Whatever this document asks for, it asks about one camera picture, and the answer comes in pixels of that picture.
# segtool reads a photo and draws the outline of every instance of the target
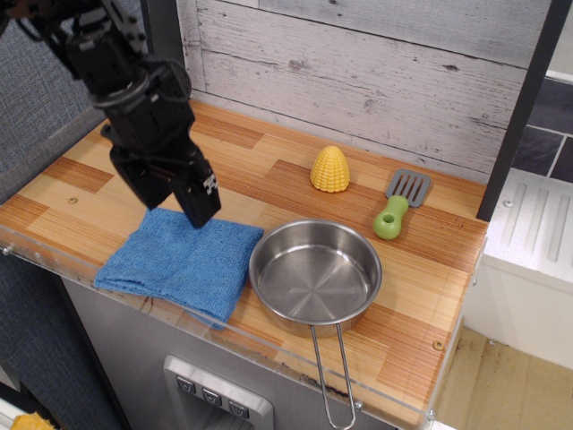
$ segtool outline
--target gray spatula head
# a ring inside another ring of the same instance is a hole
[[[401,195],[407,198],[411,208],[417,208],[422,204],[431,182],[432,180],[427,175],[401,168],[392,177],[386,190],[386,197]]]

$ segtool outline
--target spatula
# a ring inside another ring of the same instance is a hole
[[[397,170],[386,190],[388,205],[374,219],[376,236],[386,240],[396,238],[402,230],[402,217],[408,207],[417,208],[422,204],[431,182],[427,175],[407,168]]]

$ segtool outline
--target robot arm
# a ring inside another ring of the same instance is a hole
[[[182,66],[143,54],[145,36],[120,4],[0,0],[0,36],[10,19],[84,82],[91,104],[109,118],[102,134],[113,143],[110,158],[146,206],[173,193],[196,228],[220,209],[215,175],[189,137],[191,84],[178,81],[174,67]]]

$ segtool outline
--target frying pan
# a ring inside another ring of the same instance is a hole
[[[372,245],[353,229],[325,219],[301,219],[270,231],[249,263],[252,288],[283,330],[312,336],[322,397],[332,427],[355,423],[355,403],[342,332],[362,318],[381,287],[382,267]],[[318,337],[338,335],[352,421],[332,422]]]

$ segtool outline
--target blue towel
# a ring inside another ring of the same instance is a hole
[[[220,219],[196,229],[182,212],[147,211],[139,229],[98,271],[95,286],[164,298],[226,323],[262,234],[262,228]]]

